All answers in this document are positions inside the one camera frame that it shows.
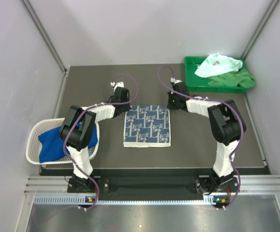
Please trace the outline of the white blue patterned towel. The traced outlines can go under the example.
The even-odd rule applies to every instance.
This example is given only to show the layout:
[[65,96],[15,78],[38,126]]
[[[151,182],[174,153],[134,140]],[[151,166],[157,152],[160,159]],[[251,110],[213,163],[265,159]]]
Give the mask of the white blue patterned towel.
[[165,105],[132,105],[126,112],[124,147],[170,147],[170,111]]

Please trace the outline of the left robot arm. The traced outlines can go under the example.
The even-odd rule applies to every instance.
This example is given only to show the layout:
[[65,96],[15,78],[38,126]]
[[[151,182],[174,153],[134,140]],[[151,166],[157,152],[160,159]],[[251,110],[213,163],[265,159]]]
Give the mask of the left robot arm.
[[93,167],[88,148],[94,126],[100,121],[115,118],[130,109],[129,90],[125,87],[115,87],[114,94],[107,102],[86,109],[75,105],[70,107],[61,125],[59,137],[64,141],[64,153],[74,166],[70,185],[76,190],[98,191],[98,185],[91,177]]

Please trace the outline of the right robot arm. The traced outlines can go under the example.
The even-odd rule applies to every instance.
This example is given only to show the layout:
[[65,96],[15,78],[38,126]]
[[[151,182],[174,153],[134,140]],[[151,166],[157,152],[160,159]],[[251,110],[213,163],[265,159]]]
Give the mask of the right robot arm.
[[199,181],[197,187],[210,194],[224,190],[233,179],[233,160],[241,135],[246,125],[233,100],[212,101],[200,96],[191,96],[184,82],[170,79],[172,90],[168,92],[168,109],[183,110],[205,116],[210,121],[211,132],[217,141],[216,159],[209,179]]

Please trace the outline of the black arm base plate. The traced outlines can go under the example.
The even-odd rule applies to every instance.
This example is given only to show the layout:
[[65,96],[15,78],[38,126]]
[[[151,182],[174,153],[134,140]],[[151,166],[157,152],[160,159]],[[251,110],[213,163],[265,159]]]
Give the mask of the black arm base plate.
[[134,190],[140,193],[162,191],[169,193],[186,190],[191,194],[208,194],[220,191],[236,191],[238,181],[234,176],[218,178],[214,175],[205,176],[94,176],[96,184],[91,180],[80,180],[73,176],[68,181],[68,193],[97,193],[101,195],[117,193],[122,190]]

